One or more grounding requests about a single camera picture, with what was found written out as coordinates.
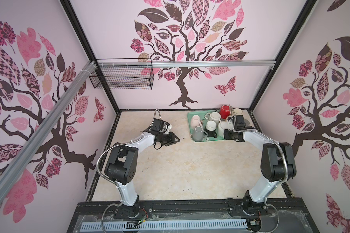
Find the grey mug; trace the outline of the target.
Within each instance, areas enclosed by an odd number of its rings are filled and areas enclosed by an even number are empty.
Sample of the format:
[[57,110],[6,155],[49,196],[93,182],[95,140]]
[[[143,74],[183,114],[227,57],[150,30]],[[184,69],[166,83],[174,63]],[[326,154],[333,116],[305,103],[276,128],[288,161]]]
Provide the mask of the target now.
[[192,139],[195,142],[202,142],[205,137],[208,136],[208,133],[204,131],[202,126],[196,126],[192,133]]

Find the black and white mug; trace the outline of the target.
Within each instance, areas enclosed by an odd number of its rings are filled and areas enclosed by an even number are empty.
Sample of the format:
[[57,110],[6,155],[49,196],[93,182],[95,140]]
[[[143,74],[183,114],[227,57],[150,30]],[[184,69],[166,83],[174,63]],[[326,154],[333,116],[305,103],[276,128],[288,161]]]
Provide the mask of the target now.
[[208,137],[217,138],[218,134],[216,132],[217,124],[213,120],[208,120],[205,126],[205,131]]

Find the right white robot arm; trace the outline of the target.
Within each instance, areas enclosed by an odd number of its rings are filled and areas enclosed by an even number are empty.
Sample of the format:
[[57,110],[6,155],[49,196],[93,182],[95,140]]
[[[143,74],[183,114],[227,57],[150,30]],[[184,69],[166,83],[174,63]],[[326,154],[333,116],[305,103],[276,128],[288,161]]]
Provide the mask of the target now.
[[249,142],[262,151],[261,177],[255,186],[245,193],[243,204],[245,208],[263,204],[278,186],[297,174],[292,145],[278,142],[247,126],[242,116],[229,116],[227,123],[228,128],[224,130],[225,140]]

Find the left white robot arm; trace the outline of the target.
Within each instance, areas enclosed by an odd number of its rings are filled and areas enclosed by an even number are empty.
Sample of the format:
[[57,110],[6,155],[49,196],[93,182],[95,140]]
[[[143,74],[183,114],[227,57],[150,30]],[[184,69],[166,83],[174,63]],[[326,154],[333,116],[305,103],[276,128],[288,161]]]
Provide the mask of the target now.
[[180,139],[172,132],[172,125],[162,119],[155,118],[141,134],[129,142],[116,143],[101,155],[107,155],[103,171],[98,171],[105,180],[118,188],[121,203],[133,207],[139,201],[132,180],[136,174],[138,157],[148,147],[167,147],[178,143]]

